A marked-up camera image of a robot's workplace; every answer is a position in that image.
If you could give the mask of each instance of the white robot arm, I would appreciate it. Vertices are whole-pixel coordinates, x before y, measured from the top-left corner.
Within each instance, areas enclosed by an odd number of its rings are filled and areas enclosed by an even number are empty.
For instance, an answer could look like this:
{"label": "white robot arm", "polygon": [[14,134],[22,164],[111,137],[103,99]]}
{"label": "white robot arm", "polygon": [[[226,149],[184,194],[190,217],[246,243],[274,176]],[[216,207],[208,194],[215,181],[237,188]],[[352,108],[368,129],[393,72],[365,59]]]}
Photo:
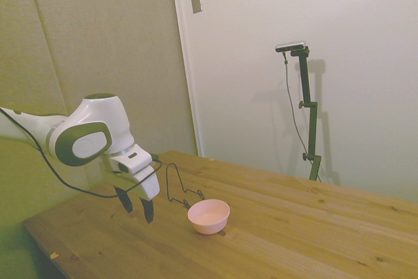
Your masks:
{"label": "white robot arm", "polygon": [[[119,97],[103,93],[85,97],[69,116],[34,116],[1,108],[27,129],[43,152],[76,167],[100,157],[104,169],[140,182],[154,172],[151,155],[135,144],[129,121]],[[35,141],[21,127],[0,114],[0,138],[32,145]],[[136,194],[152,200],[159,193],[155,173],[143,181]]]}

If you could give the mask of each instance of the wall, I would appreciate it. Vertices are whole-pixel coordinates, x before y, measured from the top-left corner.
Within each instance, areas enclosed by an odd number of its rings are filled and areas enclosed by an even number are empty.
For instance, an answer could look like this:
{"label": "wall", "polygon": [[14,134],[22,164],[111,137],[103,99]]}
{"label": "wall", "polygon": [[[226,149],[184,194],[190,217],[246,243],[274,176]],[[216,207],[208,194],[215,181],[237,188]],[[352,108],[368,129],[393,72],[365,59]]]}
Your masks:
{"label": "wall", "polygon": [[[306,41],[324,182],[418,201],[416,0],[176,0],[202,155],[309,177],[277,44]],[[307,142],[298,59],[289,59]]]}
{"label": "wall", "polygon": [[[86,95],[114,93],[143,149],[196,154],[173,0],[0,0],[0,6],[0,106],[68,114]],[[0,156],[0,277],[44,278],[21,222],[74,193],[31,147],[0,140]],[[101,180],[96,163],[83,169],[52,163],[75,186]]]}
{"label": "wall", "polygon": [[[54,66],[33,0],[0,0],[0,106],[66,114]],[[35,245],[21,221],[75,193],[50,172],[30,146],[0,140],[0,277],[36,278]],[[83,169],[51,161],[64,180],[88,188]]]}

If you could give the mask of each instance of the black wire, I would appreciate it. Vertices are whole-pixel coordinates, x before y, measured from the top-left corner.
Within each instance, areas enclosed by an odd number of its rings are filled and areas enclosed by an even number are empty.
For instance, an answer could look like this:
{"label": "black wire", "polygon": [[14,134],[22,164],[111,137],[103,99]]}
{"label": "black wire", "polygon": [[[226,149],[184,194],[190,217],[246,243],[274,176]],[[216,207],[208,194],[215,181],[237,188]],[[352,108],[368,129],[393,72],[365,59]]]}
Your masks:
{"label": "black wire", "polygon": [[68,188],[70,188],[70,189],[75,189],[76,191],[79,191],[79,192],[83,192],[83,193],[86,193],[86,194],[90,194],[90,195],[93,195],[93,196],[97,196],[97,197],[102,197],[102,198],[104,198],[104,199],[112,199],[112,198],[115,198],[115,197],[119,197],[119,196],[122,196],[122,195],[125,195],[127,192],[129,192],[129,191],[131,191],[132,189],[135,189],[137,186],[139,186],[141,183],[143,183],[143,181],[145,181],[146,179],[148,179],[151,175],[153,175],[154,173],[156,173],[162,166],[163,166],[163,163],[160,161],[160,160],[158,160],[158,159],[156,159],[156,160],[154,160],[154,161],[156,161],[156,162],[158,162],[159,163],[159,166],[158,166],[158,168],[156,168],[152,173],[150,173],[148,176],[146,176],[144,179],[142,179],[141,181],[139,181],[138,183],[136,183],[135,185],[133,185],[133,186],[131,186],[129,189],[127,189],[127,190],[125,190],[125,191],[123,191],[123,192],[121,192],[121,193],[118,193],[118,194],[115,194],[115,195],[102,195],[102,194],[98,194],[98,193],[94,193],[94,192],[90,192],[90,191],[86,191],[86,190],[84,190],[84,189],[80,189],[80,188],[78,188],[78,187],[75,187],[75,186],[72,186],[72,185],[70,185],[70,184],[68,184],[68,183],[66,183],[66,181],[64,181],[64,179],[62,179],[62,177],[60,177],[60,175],[57,173],[57,171],[53,168],[53,166],[51,165],[51,163],[49,162],[49,160],[48,160],[48,158],[46,157],[46,155],[45,155],[45,153],[44,153],[44,151],[42,150],[42,148],[40,147],[40,144],[38,143],[38,141],[37,141],[37,139],[32,135],[32,133],[30,133],[24,126],[22,126],[19,122],[17,122],[15,119],[13,119],[7,112],[5,112],[2,108],[0,108],[0,112],[2,113],[2,114],[4,114],[11,122],[13,122],[14,124],[16,124],[20,129],[22,129],[22,130],[24,130],[30,137],[31,137],[31,139],[35,142],[35,144],[37,145],[37,149],[38,149],[38,151],[40,152],[40,154],[42,155],[42,157],[44,158],[44,160],[45,160],[45,162],[46,162],[46,164],[49,166],[49,168],[51,169],[51,171],[55,174],[55,176],[58,178],[58,180],[62,183],[62,184],[64,184],[65,186],[67,186]]}
{"label": "black wire", "polygon": [[308,155],[308,151],[306,150],[305,143],[303,142],[302,137],[300,136],[299,129],[298,129],[298,126],[296,124],[295,110],[293,109],[292,97],[290,96],[290,91],[289,91],[289,75],[288,75],[288,70],[287,70],[288,61],[286,59],[286,53],[285,52],[283,52],[283,56],[285,58],[285,66],[286,66],[286,87],[287,87],[287,94],[289,96],[290,107],[292,109],[293,124],[295,125],[296,132],[298,133],[299,140],[300,140],[300,142],[303,145],[303,149],[305,150],[305,154]]}

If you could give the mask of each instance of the wooden table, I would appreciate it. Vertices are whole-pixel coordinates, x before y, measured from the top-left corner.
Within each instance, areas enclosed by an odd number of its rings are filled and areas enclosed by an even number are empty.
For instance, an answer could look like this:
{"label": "wooden table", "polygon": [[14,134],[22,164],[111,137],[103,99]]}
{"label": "wooden table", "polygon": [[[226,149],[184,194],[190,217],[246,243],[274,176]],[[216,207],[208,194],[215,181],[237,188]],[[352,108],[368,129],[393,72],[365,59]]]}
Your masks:
{"label": "wooden table", "polygon": [[[418,203],[179,152],[160,160],[151,224],[135,195],[128,214],[80,194],[24,225],[68,278],[418,278]],[[186,188],[230,205],[224,230],[197,233],[167,199],[169,163]],[[171,197],[200,201],[174,167],[169,180]]]}

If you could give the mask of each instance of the light switch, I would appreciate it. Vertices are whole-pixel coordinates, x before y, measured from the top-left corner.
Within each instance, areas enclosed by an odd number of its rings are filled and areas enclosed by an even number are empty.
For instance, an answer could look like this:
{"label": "light switch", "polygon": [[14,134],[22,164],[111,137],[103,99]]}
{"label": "light switch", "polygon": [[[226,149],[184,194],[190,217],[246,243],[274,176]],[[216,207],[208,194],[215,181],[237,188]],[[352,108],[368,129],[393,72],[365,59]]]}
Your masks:
{"label": "light switch", "polygon": [[191,0],[191,7],[193,8],[193,13],[198,13],[202,11],[202,1],[201,0]]}

